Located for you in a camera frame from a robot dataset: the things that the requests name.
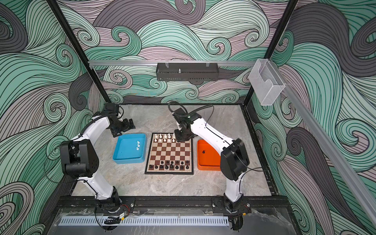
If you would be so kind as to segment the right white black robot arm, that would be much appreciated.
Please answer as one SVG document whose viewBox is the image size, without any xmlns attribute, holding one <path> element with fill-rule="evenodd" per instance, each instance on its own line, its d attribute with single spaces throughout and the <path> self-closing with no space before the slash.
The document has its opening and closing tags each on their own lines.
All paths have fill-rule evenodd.
<svg viewBox="0 0 376 235">
<path fill-rule="evenodd" d="M 184 105 L 176 101 L 167 104 L 169 111 L 176 120 L 178 128 L 174 130 L 177 142 L 184 142 L 199 136 L 205 140 L 220 155 L 220 170 L 226 177 L 224 206 L 230 212 L 239 210 L 243 193 L 241 181 L 250 171 L 262 172 L 260 167 L 250 168 L 248 153 L 241 139 L 231 139 L 208 124 L 198 112 L 213 105 L 205 105 L 193 111 L 188 111 Z"/>
</svg>

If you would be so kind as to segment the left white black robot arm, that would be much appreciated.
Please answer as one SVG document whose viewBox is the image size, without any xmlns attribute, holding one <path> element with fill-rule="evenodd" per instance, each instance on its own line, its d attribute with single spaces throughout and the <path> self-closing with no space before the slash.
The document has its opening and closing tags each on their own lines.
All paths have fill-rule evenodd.
<svg viewBox="0 0 376 235">
<path fill-rule="evenodd" d="M 116 208 L 121 206 L 118 191 L 99 171 L 94 145 L 106 129 L 115 138 L 135 128 L 133 120 L 124 119 L 123 114 L 120 105 L 106 103 L 104 110 L 96 112 L 76 137 L 59 146 L 63 174 L 85 184 L 100 204 Z"/>
</svg>

